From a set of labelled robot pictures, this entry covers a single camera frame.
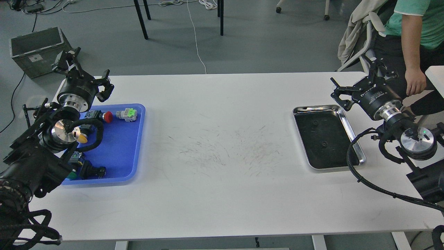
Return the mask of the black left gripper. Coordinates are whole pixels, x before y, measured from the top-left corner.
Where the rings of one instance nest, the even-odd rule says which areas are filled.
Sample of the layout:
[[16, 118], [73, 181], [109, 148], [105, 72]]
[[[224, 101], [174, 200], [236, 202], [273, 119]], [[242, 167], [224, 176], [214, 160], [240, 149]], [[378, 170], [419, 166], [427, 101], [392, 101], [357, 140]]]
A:
[[101, 78], [94, 79], [88, 73], [84, 73], [78, 61], [81, 47], [73, 50], [64, 50], [57, 55], [52, 64], [52, 71], [64, 75], [65, 82], [57, 95], [57, 101], [62, 106], [70, 106], [79, 112], [90, 110], [94, 98], [100, 102], [108, 100], [114, 90], [106, 69]]

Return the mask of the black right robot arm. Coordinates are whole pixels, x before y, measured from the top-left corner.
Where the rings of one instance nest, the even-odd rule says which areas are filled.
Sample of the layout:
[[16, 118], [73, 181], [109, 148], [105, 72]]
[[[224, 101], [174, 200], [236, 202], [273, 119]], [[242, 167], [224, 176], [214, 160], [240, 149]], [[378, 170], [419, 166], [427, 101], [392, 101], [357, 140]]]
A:
[[[425, 206], [443, 212], [439, 202], [443, 201], [443, 160], [420, 168], [412, 160], [428, 160], [437, 152], [438, 145], [443, 145], [443, 123], [436, 128], [428, 129], [415, 123], [407, 114], [401, 112], [402, 99], [387, 84], [387, 81], [398, 77], [396, 71], [390, 70], [383, 59], [364, 58], [369, 63], [368, 76], [353, 86], [340, 86], [335, 79], [331, 81], [335, 89], [331, 97], [349, 111], [353, 104], [358, 104], [372, 120], [383, 120], [378, 128], [368, 128], [358, 134], [349, 144], [346, 163], [351, 173], [367, 187], [398, 198], [403, 201]], [[365, 179], [351, 163], [351, 149], [364, 135], [371, 134], [378, 140], [378, 148], [388, 160], [401, 164], [406, 163], [411, 169], [407, 175], [409, 181], [420, 194], [420, 198], [401, 195], [387, 191]]]

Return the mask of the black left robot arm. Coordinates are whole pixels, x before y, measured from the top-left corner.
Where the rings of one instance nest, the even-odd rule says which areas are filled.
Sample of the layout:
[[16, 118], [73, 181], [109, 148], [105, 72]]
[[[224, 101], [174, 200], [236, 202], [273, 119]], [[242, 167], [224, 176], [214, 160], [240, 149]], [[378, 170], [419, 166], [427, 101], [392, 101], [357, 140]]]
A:
[[32, 198], [43, 198], [72, 172], [69, 160], [74, 152], [97, 148], [104, 125], [97, 118], [80, 119], [94, 101], [106, 101], [114, 86], [109, 70], [102, 78], [82, 69], [81, 48], [57, 55], [53, 71], [66, 76], [57, 101], [45, 99], [35, 108], [35, 121], [10, 145], [3, 159], [8, 168], [1, 173], [1, 249], [28, 250], [36, 244], [60, 245], [62, 237], [49, 227], [51, 212], [29, 210]]

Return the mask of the person's hand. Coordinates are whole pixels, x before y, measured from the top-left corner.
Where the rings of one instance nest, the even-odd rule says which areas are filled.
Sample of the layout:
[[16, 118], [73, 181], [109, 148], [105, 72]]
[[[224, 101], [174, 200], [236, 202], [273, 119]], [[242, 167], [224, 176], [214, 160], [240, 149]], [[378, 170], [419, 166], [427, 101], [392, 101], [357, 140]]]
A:
[[426, 76], [419, 68], [408, 68], [405, 73], [405, 79], [407, 83], [407, 96], [419, 94], [426, 89]]

